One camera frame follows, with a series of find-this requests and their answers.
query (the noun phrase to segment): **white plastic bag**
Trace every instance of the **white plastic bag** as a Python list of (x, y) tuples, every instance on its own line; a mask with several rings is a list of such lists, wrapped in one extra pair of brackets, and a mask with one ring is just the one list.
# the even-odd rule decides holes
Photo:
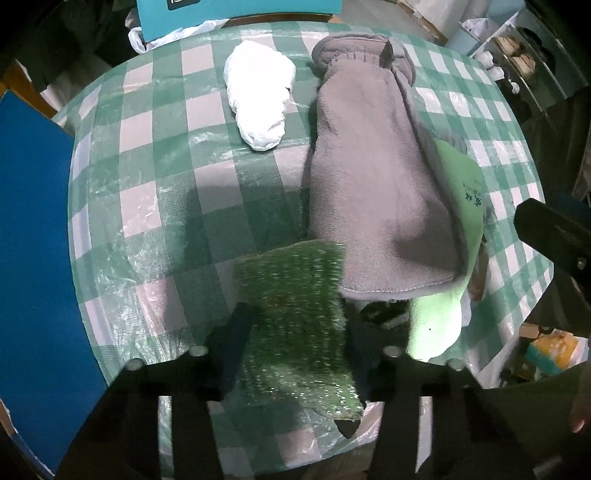
[(178, 28), (168, 35), (157, 38), (156, 40), (149, 41), (147, 43), (144, 43), (142, 27), (139, 26), (138, 11), (136, 8), (132, 8), (127, 14), (127, 17), (125, 18), (125, 26), (129, 28), (128, 37), (131, 48), (133, 48), (137, 53), (146, 53), (147, 51), (153, 50), (156, 47), (161, 47), (162, 45), (166, 45), (167, 43), (171, 43), (175, 40), (180, 40), (181, 38), (187, 38), (191, 35), (211, 32), (211, 30), (222, 28), (228, 20), (228, 18), (222, 18), (221, 20), (206, 20), (196, 27)]
[(462, 27), (479, 40), (487, 39), (490, 33), (497, 29), (496, 24), (489, 18), (471, 18), (470, 20), (466, 20), (462, 24)]

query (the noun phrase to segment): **green checkered tablecloth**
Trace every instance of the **green checkered tablecloth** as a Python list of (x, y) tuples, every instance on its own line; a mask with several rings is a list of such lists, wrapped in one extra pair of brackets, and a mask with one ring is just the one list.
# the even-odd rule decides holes
[[(319, 85), (310, 52), (328, 33), (351, 29), (370, 31), (284, 22), (185, 38), (107, 72), (57, 114), (55, 121), (76, 135), (70, 257), (107, 381), (131, 358), (166, 361), (203, 342), (236, 302), (234, 260), (306, 237), (302, 171)], [(517, 204), (542, 197), (540, 183), (515, 117), (480, 65), (419, 38), (393, 36), (416, 65), (423, 121), (466, 139), (483, 171), (486, 297), (455, 346), (436, 359), (461, 356), (478, 372), (513, 336), (553, 273), (512, 225)], [(297, 67), (285, 136), (264, 153), (240, 138), (222, 77), (226, 58), (246, 38), (276, 48)], [(346, 440), (332, 421), (291, 404), (245, 407), (240, 391), (210, 410), (224, 471), (238, 476), (349, 450), (375, 438), (379, 419), (367, 415)], [(161, 451), (170, 469), (169, 415), (163, 399)]]

